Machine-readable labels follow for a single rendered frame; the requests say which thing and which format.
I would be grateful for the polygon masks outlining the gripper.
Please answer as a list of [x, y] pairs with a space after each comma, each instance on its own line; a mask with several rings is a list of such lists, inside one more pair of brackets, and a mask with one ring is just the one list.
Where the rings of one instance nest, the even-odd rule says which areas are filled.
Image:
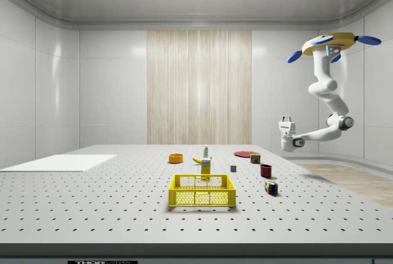
[[291, 117], [285, 117], [279, 122], [279, 129], [282, 135], [295, 135], [296, 126]]

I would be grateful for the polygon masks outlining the drone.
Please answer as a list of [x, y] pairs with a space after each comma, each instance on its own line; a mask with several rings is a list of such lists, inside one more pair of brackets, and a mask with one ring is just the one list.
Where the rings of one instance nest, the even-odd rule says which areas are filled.
[[303, 44], [301, 50], [294, 52], [288, 57], [287, 62], [291, 63], [301, 57], [302, 54], [311, 56], [313, 54], [313, 49], [316, 47], [326, 46], [327, 54], [336, 54], [337, 56], [331, 60], [331, 63], [338, 61], [341, 58], [339, 52], [334, 52], [332, 49], [328, 49], [328, 45], [340, 45], [342, 50], [350, 48], [359, 41], [363, 44], [368, 45], [379, 45], [381, 40], [376, 37], [371, 36], [355, 36], [353, 33], [332, 33], [325, 34], [315, 37]]

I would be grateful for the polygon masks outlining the yellow basket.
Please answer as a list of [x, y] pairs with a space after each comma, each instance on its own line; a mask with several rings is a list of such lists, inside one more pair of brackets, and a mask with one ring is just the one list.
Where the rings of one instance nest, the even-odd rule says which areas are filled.
[[174, 174], [169, 206], [236, 206], [236, 188], [227, 174]]

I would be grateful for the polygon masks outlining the white board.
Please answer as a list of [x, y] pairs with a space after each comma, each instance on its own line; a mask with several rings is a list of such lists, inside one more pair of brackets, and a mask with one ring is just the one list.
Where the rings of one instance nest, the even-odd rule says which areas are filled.
[[85, 172], [116, 155], [52, 155], [22, 163], [0, 172]]

